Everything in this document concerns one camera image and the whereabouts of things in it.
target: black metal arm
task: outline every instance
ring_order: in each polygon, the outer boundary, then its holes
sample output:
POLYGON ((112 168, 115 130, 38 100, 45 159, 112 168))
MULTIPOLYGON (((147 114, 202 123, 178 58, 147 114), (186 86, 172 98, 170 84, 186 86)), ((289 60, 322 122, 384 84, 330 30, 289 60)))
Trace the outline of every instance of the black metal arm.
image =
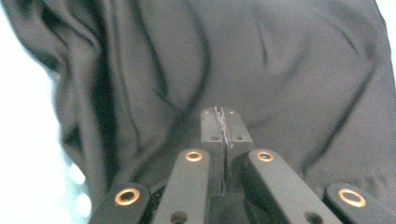
POLYGON ((270 223, 396 223, 374 197, 347 184, 329 187, 324 203, 274 151, 255 148, 236 111, 214 107, 201 114, 200 148, 178 155, 162 197, 136 183, 120 186, 90 224, 207 224, 211 200, 229 193, 244 193, 270 223))

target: bright light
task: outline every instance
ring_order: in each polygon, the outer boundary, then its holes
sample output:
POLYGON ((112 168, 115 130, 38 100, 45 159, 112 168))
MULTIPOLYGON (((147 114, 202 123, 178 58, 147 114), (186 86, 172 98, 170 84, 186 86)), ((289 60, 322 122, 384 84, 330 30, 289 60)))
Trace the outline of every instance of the bright light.
POLYGON ((88 197, 87 194, 82 193, 78 195, 76 199, 76 209, 77 212, 82 216, 82 217, 89 217, 91 214, 91 199, 88 197))
POLYGON ((84 184, 85 175, 81 172, 81 170, 74 163, 70 166, 69 169, 70 178, 79 185, 84 184))

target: brass ring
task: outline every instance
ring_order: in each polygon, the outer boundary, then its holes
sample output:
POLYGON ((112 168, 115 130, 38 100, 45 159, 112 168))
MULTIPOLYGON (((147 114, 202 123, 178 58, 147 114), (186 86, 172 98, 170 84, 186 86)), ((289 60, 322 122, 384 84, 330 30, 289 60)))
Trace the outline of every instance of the brass ring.
POLYGON ((257 158, 261 161, 273 161, 274 160, 274 156, 266 151, 260 151, 259 153, 257 153, 257 158))
POLYGON ((128 189, 123 189, 122 191, 120 191, 117 195, 116 198, 114 199, 114 201, 116 201, 116 204, 121 205, 121 206, 126 206, 126 205, 130 205, 133 204, 137 201, 137 199, 139 199, 140 197, 140 192, 137 189, 133 189, 133 188, 128 188, 128 189), (122 196, 125 193, 132 193, 132 197, 128 198, 128 199, 123 199, 122 196))
POLYGON ((200 161, 202 159, 203 155, 200 152, 197 151, 191 151, 187 153, 186 159, 188 161, 200 161))
POLYGON ((358 192, 353 191, 353 190, 351 190, 351 189, 340 189, 340 190, 338 190, 338 196, 339 196, 339 197, 341 198, 341 200, 343 200, 345 203, 348 203, 348 204, 350 204, 350 205, 352 205, 352 206, 355 206, 355 207, 364 207, 364 206, 366 206, 366 204, 367 204, 367 202, 366 202, 366 200, 363 198, 363 196, 361 196, 358 192), (350 193, 350 194, 355 195, 356 197, 359 198, 359 200, 358 200, 358 201, 353 201, 353 200, 348 199, 348 198, 345 196, 346 193, 350 193))

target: dark green fabric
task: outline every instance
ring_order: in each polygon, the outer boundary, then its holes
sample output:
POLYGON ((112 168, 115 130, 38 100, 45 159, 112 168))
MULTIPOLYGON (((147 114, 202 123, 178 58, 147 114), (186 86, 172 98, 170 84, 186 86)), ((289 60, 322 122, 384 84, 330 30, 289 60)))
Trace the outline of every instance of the dark green fabric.
MULTIPOLYGON (((318 195, 396 168, 389 42, 374 1, 3 4, 24 46, 61 75, 62 142, 94 204, 111 184, 169 175, 191 124, 215 105, 238 111, 256 145, 318 195)), ((395 182, 383 186, 394 199, 395 182)))

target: wrinkled fabric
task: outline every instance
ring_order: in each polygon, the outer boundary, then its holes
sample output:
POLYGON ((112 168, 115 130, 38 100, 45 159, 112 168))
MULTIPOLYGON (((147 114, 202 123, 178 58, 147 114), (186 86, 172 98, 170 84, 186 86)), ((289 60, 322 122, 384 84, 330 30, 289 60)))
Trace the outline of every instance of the wrinkled fabric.
POLYGON ((93 204, 112 185, 169 176, 217 105, 319 196, 355 183, 396 211, 394 81, 375 1, 3 4, 22 44, 60 74, 62 143, 93 204))

